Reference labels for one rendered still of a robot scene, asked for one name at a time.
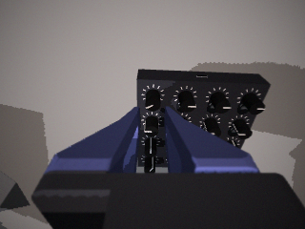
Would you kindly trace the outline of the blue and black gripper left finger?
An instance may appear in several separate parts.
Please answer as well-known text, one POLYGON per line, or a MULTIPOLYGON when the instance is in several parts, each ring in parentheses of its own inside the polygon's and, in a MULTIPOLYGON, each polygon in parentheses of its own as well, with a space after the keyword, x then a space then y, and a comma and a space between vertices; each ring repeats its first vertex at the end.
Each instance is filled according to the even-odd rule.
POLYGON ((139 107, 134 107, 113 124, 55 154, 45 173, 55 170, 136 173, 139 130, 139 107))

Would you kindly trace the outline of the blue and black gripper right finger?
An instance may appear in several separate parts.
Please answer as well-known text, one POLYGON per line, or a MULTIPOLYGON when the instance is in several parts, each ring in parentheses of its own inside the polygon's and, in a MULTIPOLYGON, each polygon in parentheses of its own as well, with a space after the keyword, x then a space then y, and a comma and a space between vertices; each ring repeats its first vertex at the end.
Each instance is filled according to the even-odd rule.
POLYGON ((260 173, 249 153, 192 124, 169 106, 164 126, 168 173, 260 173))

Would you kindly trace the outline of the black knob box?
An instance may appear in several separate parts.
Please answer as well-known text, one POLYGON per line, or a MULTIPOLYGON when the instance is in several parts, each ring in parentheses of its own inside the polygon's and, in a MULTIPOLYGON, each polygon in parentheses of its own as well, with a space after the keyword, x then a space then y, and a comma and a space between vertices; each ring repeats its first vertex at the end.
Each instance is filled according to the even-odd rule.
POLYGON ((213 73, 138 69, 140 130, 137 167, 155 173, 168 167, 165 107, 241 149, 271 85, 258 73, 213 73))

